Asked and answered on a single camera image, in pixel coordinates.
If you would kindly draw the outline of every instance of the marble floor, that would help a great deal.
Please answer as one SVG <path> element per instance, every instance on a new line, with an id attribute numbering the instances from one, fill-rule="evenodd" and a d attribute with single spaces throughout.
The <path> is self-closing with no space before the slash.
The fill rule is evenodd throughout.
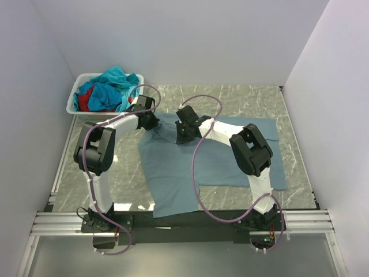
<path id="1" fill-rule="evenodd" d="M 231 117 L 275 118 L 283 157 L 283 166 L 289 189 L 274 190 L 285 209 L 316 208 L 314 195 L 306 174 L 302 157 L 292 130 L 282 93 L 277 86 L 248 85 L 168 85 L 159 86 L 162 102 L 158 110 L 174 113 L 179 104 L 195 94 L 217 96 L 223 103 L 222 115 Z M 154 95 L 146 90 L 147 95 Z M 209 98 L 192 100 L 192 107 L 201 114 L 215 115 L 217 103 Z M 78 207 L 88 207 L 86 180 L 73 162 L 84 120 L 77 118 L 70 135 L 69 145 L 57 183 L 54 212 L 74 212 Z M 114 162 L 109 171 L 110 191 L 119 210 L 152 210 L 154 201 L 147 188 L 137 143 L 144 130 L 135 130 L 116 142 Z M 245 209 L 251 205 L 249 188 L 230 186 L 200 186 L 200 196 L 210 209 Z"/>

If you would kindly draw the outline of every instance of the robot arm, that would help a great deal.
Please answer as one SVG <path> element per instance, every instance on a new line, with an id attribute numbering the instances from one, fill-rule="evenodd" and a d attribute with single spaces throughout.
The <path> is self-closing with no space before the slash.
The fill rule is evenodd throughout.
<path id="1" fill-rule="evenodd" d="M 132 111 L 147 110 L 151 108 L 153 102 L 153 98 L 140 95 L 135 99 L 135 103 L 132 105 L 131 109 Z M 107 171 L 113 162 L 115 140 L 124 136 L 131 130 L 140 128 L 151 130 L 158 125 L 158 121 L 159 119 L 157 119 L 151 111 L 131 114 L 105 127 L 97 128 L 89 136 L 86 146 L 86 162 L 88 170 L 93 178 L 96 201 L 99 203 L 99 208 L 102 213 L 109 214 L 111 211 L 114 211 L 114 204 L 109 191 Z M 84 123 L 74 151 L 73 159 L 78 163 L 82 171 L 84 171 L 82 163 L 83 142 L 88 130 L 94 125 L 96 124 L 93 122 Z M 91 196 L 89 178 L 86 172 L 83 173 L 87 180 L 90 196 L 89 211 L 97 212 Z"/>
<path id="2" fill-rule="evenodd" d="M 177 115 L 179 117 L 179 121 L 176 121 L 177 144 L 188 143 L 195 137 L 204 136 L 214 123 L 213 129 L 206 138 L 219 141 L 232 148 L 237 165 L 247 174 L 253 203 L 261 195 L 272 193 L 269 171 L 273 152 L 254 124 L 236 126 L 214 121 L 208 116 L 199 118 L 191 106 L 178 110 Z M 254 209 L 264 215 L 273 206 L 273 199 L 265 197 L 256 204 Z"/>

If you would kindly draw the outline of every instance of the wire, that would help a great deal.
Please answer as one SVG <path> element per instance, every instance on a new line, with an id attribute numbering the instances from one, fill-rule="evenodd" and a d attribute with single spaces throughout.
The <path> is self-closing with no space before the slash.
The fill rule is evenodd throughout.
<path id="1" fill-rule="evenodd" d="M 78 210 L 79 209 L 83 209 L 85 212 L 88 212 L 84 207 L 79 207 L 79 208 L 77 208 L 77 210 L 76 210 L 76 213 L 77 213 L 77 215 L 78 215 L 78 217 L 79 218 L 81 218 L 82 220 L 83 220 L 83 216 L 81 216 L 79 213 L 78 213 Z"/>
<path id="2" fill-rule="evenodd" d="M 192 100 L 194 98 L 197 98 L 197 97 L 209 97 L 209 98 L 212 98 L 214 99 L 215 101 L 218 102 L 219 104 L 219 110 L 218 112 L 216 113 L 216 115 L 214 116 L 214 120 L 213 122 L 211 123 L 210 125 L 210 128 L 209 130 L 202 136 L 202 138 L 200 139 L 200 141 L 198 142 L 198 144 L 196 145 L 195 147 L 195 150 L 194 150 L 194 153 L 193 153 L 193 156 L 192 156 L 192 161 L 191 161 L 191 180 L 192 180 L 192 187 L 193 187 L 193 191 L 195 193 L 195 196 L 196 196 L 196 199 L 198 201 L 198 203 L 200 204 L 201 208 L 204 210 L 204 212 L 209 215 L 212 219 L 216 220 L 216 221 L 219 221 L 219 222 L 223 222 L 223 223 L 235 223 L 235 222 L 238 222 L 239 220 L 243 219 L 245 216 L 247 216 L 252 210 L 253 208 L 258 204 L 258 202 L 260 200 L 262 200 L 264 197 L 267 197 L 267 196 L 270 196 L 273 198 L 274 202 L 277 204 L 278 208 L 279 208 L 279 211 L 280 211 L 280 214 L 281 214 L 281 234 L 278 238 L 278 240 L 276 241 L 276 243 L 270 247 L 269 249 L 267 249 L 267 251 L 269 250 L 272 250 L 274 249 L 275 246 L 277 246 L 280 241 L 281 241 L 281 238 L 282 238 L 282 235 L 283 235 L 283 229 L 284 229 L 284 218 L 283 218 L 283 212 L 282 212 L 282 207 L 281 205 L 279 204 L 278 200 L 276 199 L 276 197 L 270 193 L 265 193 L 263 194 L 262 196 L 260 196 L 259 198 L 256 199 L 256 201 L 251 205 L 251 207 L 241 216 L 239 216 L 238 218 L 235 218 L 235 219 L 222 219 L 222 218 L 218 218 L 216 217 L 215 215 L 213 215 L 206 207 L 205 205 L 203 204 L 203 202 L 201 201 L 200 199 L 200 196 L 197 192 L 197 188 L 196 188 L 196 182 L 195 182 L 195 158 L 196 158 L 196 154 L 197 154 L 197 151 L 200 147 L 200 145 L 204 142 L 204 140 L 206 139 L 206 137 L 208 136 L 208 134 L 213 130 L 214 128 L 214 124 L 215 124 L 215 121 L 216 119 L 218 118 L 218 116 L 220 115 L 222 109 L 223 109 L 223 104 L 222 102 L 220 102 L 220 100 L 212 95 L 207 95 L 207 94 L 199 94 L 199 95 L 195 95 L 195 96 L 192 96 L 190 98 L 188 98 L 187 100 L 185 100 L 182 104 L 184 105 L 185 103 L 187 103 L 189 100 Z"/>
<path id="3" fill-rule="evenodd" d="M 152 110 L 156 109 L 156 108 L 159 106 L 159 104 L 160 104 L 160 102 L 161 102 L 161 95 L 160 95 L 159 90 L 158 90 L 156 87 L 154 87 L 154 86 L 152 86 L 152 85 L 141 84 L 141 85 L 138 85 L 138 86 L 136 86 L 135 88 L 133 88 L 133 89 L 132 89 L 132 92 L 133 92 L 133 91 L 135 91 L 135 90 L 136 90 L 137 88 L 139 88 L 139 87 L 149 87 L 149 88 L 154 89 L 154 90 L 157 92 L 157 94 L 158 94 L 158 96 L 159 96 L 159 99 L 158 99 L 158 102 L 157 102 L 157 104 L 156 104 L 155 106 L 153 106 L 153 107 L 151 107 L 151 108 L 149 108 L 149 109 L 147 109 L 147 110 L 142 110 L 142 111 L 132 111 L 132 112 L 129 112 L 129 113 L 123 113 L 123 114 L 121 114 L 121 115 L 118 115 L 118 116 L 116 116 L 116 117 L 113 117 L 112 119 L 109 119 L 109 120 L 104 121 L 104 122 L 102 122 L 102 123 L 96 124 L 96 125 L 92 126 L 92 127 L 87 131 L 87 134 L 86 134 L 85 140 L 84 140 L 84 142 L 83 142 L 83 148 L 82 148 L 82 163 L 83 163 L 83 168 L 84 168 L 84 170 L 85 170 L 85 172 L 86 172 L 86 174 L 87 174 L 87 176 L 88 176 L 88 178 L 89 178 L 89 180 L 90 180 L 90 181 L 89 181 L 89 186 L 90 186 L 90 191 L 91 191 L 91 198 L 92 198 L 93 204 L 94 204 L 94 206 L 95 206 L 95 208 L 96 208 L 96 211 L 99 213 L 99 215 L 100 215 L 103 219 L 105 219 L 107 222 L 110 222 L 111 224 L 115 225 L 116 227 L 118 227 L 118 228 L 122 229 L 125 233 L 127 233 L 128 237 L 129 237 L 129 243 L 128 243 L 127 247 L 125 247 L 125 248 L 124 248 L 123 250 L 121 250 L 121 251 L 111 253 L 111 252 L 103 252 L 103 251 L 102 251 L 102 250 L 100 250 L 100 249 L 97 249 L 97 250 L 96 250 L 96 251 L 98 251 L 98 252 L 99 252 L 99 253 L 101 253 L 101 254 L 109 255 L 109 256 L 119 255 L 119 254 L 122 254 L 122 253 L 124 253 L 125 251 L 127 251 L 127 250 L 128 250 L 128 248 L 129 248 L 129 247 L 131 247 L 131 245 L 132 245 L 132 243 L 133 243 L 133 239 L 132 239 L 132 235 L 131 235 L 131 233 L 127 230 L 127 228 L 123 227 L 123 226 L 122 226 L 122 225 L 120 225 L 119 223 L 117 223 L 117 222 L 115 222 L 115 221 L 111 220 L 110 218 L 106 217 L 106 216 L 103 214 L 103 212 L 101 211 L 101 209 L 100 209 L 100 207 L 99 207 L 99 205 L 98 205 L 98 203 L 97 203 L 97 200 L 96 200 L 95 189 L 94 189 L 94 187 L 93 187 L 93 178 L 92 178 L 92 175 L 91 175 L 90 171 L 89 171 L 89 170 L 88 170 L 88 168 L 87 168 L 87 162 L 86 162 L 86 147 L 87 147 L 88 138 L 89 138 L 89 136 L 91 135 L 91 133 L 92 133 L 95 129 L 97 129 L 97 128 L 99 128 L 99 127 L 106 126 L 106 125 L 111 124 L 111 123 L 114 123 L 114 122 L 116 122 L 116 121 L 118 121 L 118 120 L 120 120 L 120 119 L 122 119 L 122 118 L 124 118 L 124 117 L 126 117 L 126 116 L 128 116 L 128 115 L 140 114 L 140 113 L 145 113 L 145 112 L 148 112 L 148 111 L 152 111 Z"/>

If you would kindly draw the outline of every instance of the laundry basket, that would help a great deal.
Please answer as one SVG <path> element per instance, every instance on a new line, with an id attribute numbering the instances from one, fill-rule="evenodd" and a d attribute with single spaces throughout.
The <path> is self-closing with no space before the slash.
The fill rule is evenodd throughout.
<path id="1" fill-rule="evenodd" d="M 105 119 L 109 119 L 112 117 L 116 117 L 117 115 L 119 115 L 120 113 L 97 113 L 95 111 L 74 111 L 73 110 L 73 95 L 75 92 L 78 92 L 78 88 L 80 86 L 82 86 L 85 82 L 88 82 L 90 79 L 101 75 L 102 73 L 85 73 L 85 74 L 81 74 L 78 76 L 78 78 L 76 79 L 76 82 L 73 85 L 73 88 L 71 89 L 71 93 L 69 95 L 68 98 L 68 103 L 67 103 L 67 112 L 69 114 L 74 114 L 79 116 L 82 119 L 96 119 L 96 120 L 105 120 Z M 144 78 L 139 75 L 136 74 L 138 79 L 139 79 L 139 83 L 138 84 L 143 84 L 144 83 Z M 144 87 L 140 87 L 139 89 L 139 94 L 142 94 L 144 92 Z"/>

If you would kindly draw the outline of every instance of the purple cable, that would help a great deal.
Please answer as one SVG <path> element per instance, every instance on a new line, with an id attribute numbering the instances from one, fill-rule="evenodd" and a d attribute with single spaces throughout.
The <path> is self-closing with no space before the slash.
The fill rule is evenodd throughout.
<path id="1" fill-rule="evenodd" d="M 84 170 L 85 170 L 85 172 L 86 172 L 86 174 L 87 174 L 88 178 L 90 179 L 89 185 L 90 185 L 90 190 L 91 190 L 91 197 L 92 197 L 92 201 L 94 202 L 94 205 L 95 205 L 96 211 L 99 213 L 99 215 L 100 215 L 103 219 L 105 219 L 107 222 L 110 222 L 111 224 L 115 225 L 116 227 L 118 227 L 118 228 L 122 229 L 122 230 L 123 230 L 125 233 L 127 233 L 127 235 L 129 236 L 129 243 L 128 243 L 127 247 L 125 247 L 125 248 L 124 248 L 123 250 L 121 250 L 121 251 L 118 251 L 118 252 L 115 252 L 115 253 L 110 253 L 110 252 L 107 252 L 107 253 L 106 253 L 106 252 L 103 252 L 103 251 L 101 251 L 101 250 L 97 250 L 99 253 L 104 254 L 104 255 L 109 255 L 109 256 L 119 255 L 119 254 L 122 254 L 122 253 L 124 253 L 125 251 L 127 251 L 127 250 L 128 250 L 128 248 L 132 245 L 132 243 L 133 243 L 133 239 L 132 239 L 132 235 L 131 235 L 131 234 L 130 234 L 130 232 L 127 230 L 127 228 L 123 227 L 123 226 L 122 226 L 122 225 L 120 225 L 119 223 L 117 223 L 117 222 L 115 222 L 115 221 L 111 220 L 110 218 L 106 217 L 106 216 L 102 213 L 101 209 L 99 208 L 98 203 L 97 203 L 97 201 L 96 201 L 95 189 L 94 189 L 94 187 L 93 187 L 92 175 L 91 175 L 90 171 L 89 171 L 89 170 L 88 170 L 88 168 L 87 168 L 87 162 L 86 162 L 86 147 L 87 147 L 88 138 L 89 138 L 89 136 L 91 135 L 91 133 L 92 133 L 95 129 L 97 129 L 97 128 L 99 128 L 99 127 L 102 127 L 102 126 L 106 126 L 106 125 L 108 125 L 108 124 L 110 124 L 110 123 L 114 123 L 114 122 L 116 122 L 117 120 L 120 120 L 120 119 L 122 119 L 122 118 L 124 118 L 124 117 L 126 117 L 126 116 L 128 116 L 128 115 L 132 115 L 132 114 L 140 114 L 140 113 L 145 113 L 145 112 L 147 112 L 147 111 L 152 111 L 152 110 L 156 109 L 156 108 L 159 106 L 159 104 L 160 104 L 160 102 L 161 102 L 161 95 L 160 95 L 159 90 L 158 90 L 156 87 L 154 87 L 154 86 L 152 86 L 152 85 L 141 84 L 141 85 L 136 86 L 134 89 L 132 89 L 131 94 L 132 94 L 132 92 L 134 92 L 134 91 L 135 91 L 137 88 L 139 88 L 139 87 L 149 87 L 149 88 L 154 89 L 154 90 L 157 92 L 157 94 L 158 94 L 158 96 L 159 96 L 159 100 L 158 100 L 157 104 L 156 104 L 154 107 L 149 108 L 149 109 L 147 109 L 147 110 L 142 110 L 142 111 L 133 111 L 133 112 L 129 112 L 129 113 L 124 113 L 124 114 L 118 115 L 118 116 L 116 116 L 116 117 L 113 117 L 112 119 L 109 119 L 108 121 L 104 121 L 104 122 L 102 122 L 102 123 L 96 124 L 96 125 L 92 126 L 92 127 L 91 127 L 91 129 L 89 129 L 89 130 L 88 130 L 88 132 L 87 132 L 87 134 L 86 134 L 86 137 L 85 137 L 85 140 L 84 140 L 84 142 L 83 142 L 83 149 L 82 149 L 82 163 L 83 163 L 83 168 L 84 168 Z"/>
<path id="2" fill-rule="evenodd" d="M 243 215 L 239 216 L 238 218 L 235 218 L 235 219 L 222 219 L 222 218 L 218 218 L 215 215 L 213 215 L 205 207 L 205 205 L 203 204 L 203 202 L 200 199 L 199 194 L 197 193 L 196 183 L 195 183 L 195 172 L 194 172 L 196 153 L 197 153 L 200 145 L 202 144 L 202 142 L 206 139 L 207 135 L 213 130 L 214 123 L 215 123 L 217 117 L 220 115 L 220 113 L 221 113 L 221 111 L 223 109 L 223 105 L 222 105 L 222 103 L 220 102 L 220 100 L 218 98 L 216 98 L 214 96 L 211 96 L 211 95 L 207 95 L 207 94 L 199 94 L 199 95 L 192 96 L 192 97 L 188 98 L 186 101 L 184 101 L 181 105 L 184 105 L 189 100 L 194 99 L 194 98 L 197 98 L 197 97 L 209 97 L 209 98 L 212 98 L 212 99 L 214 99 L 215 101 L 218 102 L 218 104 L 220 105 L 220 108 L 219 108 L 219 111 L 214 116 L 214 121 L 210 125 L 209 130 L 202 136 L 202 138 L 200 139 L 200 141 L 196 145 L 195 150 L 194 150 L 194 154 L 192 156 L 192 162 L 191 162 L 191 180 L 192 180 L 192 187 L 193 187 L 194 193 L 196 195 L 196 199 L 197 199 L 198 203 L 200 204 L 200 206 L 202 207 L 202 209 L 204 210 L 204 212 L 207 215 L 209 215 L 212 219 L 214 219 L 216 221 L 219 221 L 219 222 L 222 222 L 222 223 L 234 223 L 234 222 L 237 222 L 237 221 L 243 219 L 245 216 L 247 216 L 253 210 L 253 208 L 258 204 L 258 202 L 260 200 L 262 200 L 264 197 L 267 197 L 267 196 L 272 197 L 273 200 L 274 200 L 274 202 L 277 204 L 277 206 L 279 208 L 279 211 L 280 211 L 280 214 L 281 214 L 281 233 L 280 233 L 280 236 L 279 236 L 278 240 L 276 241 L 276 243 L 271 248 L 269 248 L 269 249 L 266 250 L 266 251 L 270 251 L 270 250 L 272 250 L 273 248 L 275 248 L 280 243 L 280 241 L 282 239 L 283 232 L 284 232 L 284 230 L 283 230 L 284 229 L 284 218 L 283 218 L 282 207 L 281 207 L 281 205 L 279 204 L 278 200 L 276 199 L 276 197 L 274 195 L 269 194 L 269 193 L 263 194 L 262 196 L 260 196 L 259 198 L 256 199 L 256 201 L 251 205 L 251 207 Z"/>

